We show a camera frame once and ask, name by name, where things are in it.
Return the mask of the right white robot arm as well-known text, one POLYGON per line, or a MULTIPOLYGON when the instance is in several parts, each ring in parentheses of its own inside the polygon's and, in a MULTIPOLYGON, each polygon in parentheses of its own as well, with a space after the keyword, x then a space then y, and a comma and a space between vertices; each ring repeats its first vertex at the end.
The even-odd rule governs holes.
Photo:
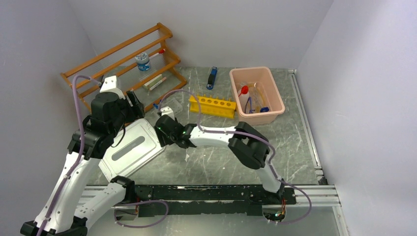
POLYGON ((240 121, 236 126, 214 128, 193 123, 182 125, 176 119, 162 115, 154 129, 162 147, 175 144, 184 149, 228 148, 241 164, 256 171, 270 203, 276 204, 283 199, 284 180, 271 162, 276 151, 268 139, 248 123, 240 121))

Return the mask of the metal tray lid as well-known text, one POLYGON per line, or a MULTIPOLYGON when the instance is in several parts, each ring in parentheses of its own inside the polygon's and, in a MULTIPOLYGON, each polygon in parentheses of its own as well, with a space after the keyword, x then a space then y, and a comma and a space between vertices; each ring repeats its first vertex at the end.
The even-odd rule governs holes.
POLYGON ((99 167, 110 181, 116 176, 130 177, 164 152, 154 127, 144 118, 126 126, 114 138, 116 147, 105 152, 99 167))

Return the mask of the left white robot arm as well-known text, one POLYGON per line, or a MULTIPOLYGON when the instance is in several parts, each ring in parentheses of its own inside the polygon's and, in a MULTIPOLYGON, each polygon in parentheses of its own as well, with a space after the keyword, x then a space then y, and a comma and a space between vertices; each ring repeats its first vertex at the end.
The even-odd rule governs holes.
POLYGON ((49 200, 34 220, 22 225, 22 235, 85 236, 111 207, 137 201, 135 182, 116 176, 86 207, 77 208, 90 173, 98 167, 119 130, 144 117, 144 106, 132 91, 122 96, 100 92, 91 104, 92 114, 72 135, 64 168, 49 200))

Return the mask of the blue safety goggles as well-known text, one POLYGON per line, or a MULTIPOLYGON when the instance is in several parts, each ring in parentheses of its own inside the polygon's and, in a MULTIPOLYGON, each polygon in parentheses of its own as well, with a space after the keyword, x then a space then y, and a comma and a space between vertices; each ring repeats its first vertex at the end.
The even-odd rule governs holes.
POLYGON ((251 97, 248 98, 248 100, 247 100, 247 102, 245 104, 244 112, 246 114, 253 114, 253 113, 255 113, 255 109, 253 109, 253 107, 252 107, 252 98, 251 97))

